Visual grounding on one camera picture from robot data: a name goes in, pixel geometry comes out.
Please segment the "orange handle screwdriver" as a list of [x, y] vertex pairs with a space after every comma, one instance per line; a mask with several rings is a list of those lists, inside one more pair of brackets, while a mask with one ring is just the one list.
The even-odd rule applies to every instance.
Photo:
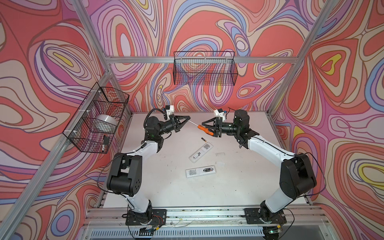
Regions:
[[195, 125], [199, 130], [201, 130], [201, 131], [203, 131], [203, 132], [204, 132], [204, 130], [205, 130], [205, 128], [206, 128], [206, 127], [204, 127], [204, 126], [202, 126], [202, 125], [198, 125], [198, 124], [192, 122], [191, 120], [189, 120], [188, 122], [191, 123], [191, 124], [193, 124], [193, 125]]

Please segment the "long white remote control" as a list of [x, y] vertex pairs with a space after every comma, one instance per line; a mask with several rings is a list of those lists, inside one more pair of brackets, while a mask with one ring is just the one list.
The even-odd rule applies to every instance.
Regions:
[[214, 146], [207, 142], [205, 143], [201, 148], [199, 148], [195, 153], [193, 153], [189, 160], [192, 163], [196, 163], [198, 160], [200, 160], [206, 153], [208, 153]]

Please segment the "small white remote control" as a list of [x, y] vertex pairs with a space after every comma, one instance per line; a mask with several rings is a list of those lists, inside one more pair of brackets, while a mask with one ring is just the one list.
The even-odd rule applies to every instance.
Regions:
[[201, 176], [213, 175], [216, 173], [217, 171], [215, 166], [206, 166], [206, 167], [186, 170], [186, 178], [201, 177]]

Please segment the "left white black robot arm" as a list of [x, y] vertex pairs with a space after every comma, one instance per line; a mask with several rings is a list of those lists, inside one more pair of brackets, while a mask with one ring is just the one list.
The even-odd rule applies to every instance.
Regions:
[[163, 147], [164, 134], [179, 132], [191, 119], [190, 116], [171, 114], [166, 121], [157, 117], [146, 117], [145, 137], [141, 146], [130, 153], [117, 153], [111, 163], [106, 180], [108, 192], [125, 197], [131, 211], [137, 215], [152, 215], [151, 201], [140, 194], [143, 162], [157, 154]]

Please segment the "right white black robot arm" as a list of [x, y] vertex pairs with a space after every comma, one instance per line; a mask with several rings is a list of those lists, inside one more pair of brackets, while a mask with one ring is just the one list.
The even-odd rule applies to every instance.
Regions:
[[202, 122], [198, 129], [220, 138], [223, 134], [235, 137], [240, 147], [254, 151], [280, 168], [278, 189], [260, 204], [258, 216], [267, 223], [286, 206], [317, 186], [312, 163], [307, 154], [294, 154], [263, 138], [250, 127], [250, 116], [245, 110], [236, 110], [231, 123], [226, 113], [215, 110], [215, 117]]

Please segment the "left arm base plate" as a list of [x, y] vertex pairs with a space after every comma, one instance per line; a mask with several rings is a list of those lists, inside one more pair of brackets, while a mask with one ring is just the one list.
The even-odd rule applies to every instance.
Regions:
[[136, 213], [132, 210], [128, 210], [126, 214], [122, 215], [122, 218], [126, 220], [127, 226], [162, 226], [166, 224], [167, 210], [166, 209], [154, 209], [148, 210], [145, 213]]

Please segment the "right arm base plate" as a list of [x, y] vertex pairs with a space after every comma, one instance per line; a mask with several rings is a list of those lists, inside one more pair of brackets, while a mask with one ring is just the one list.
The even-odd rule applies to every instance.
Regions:
[[245, 208], [242, 217], [247, 224], [284, 225], [287, 223], [283, 210], [272, 213], [268, 208]]

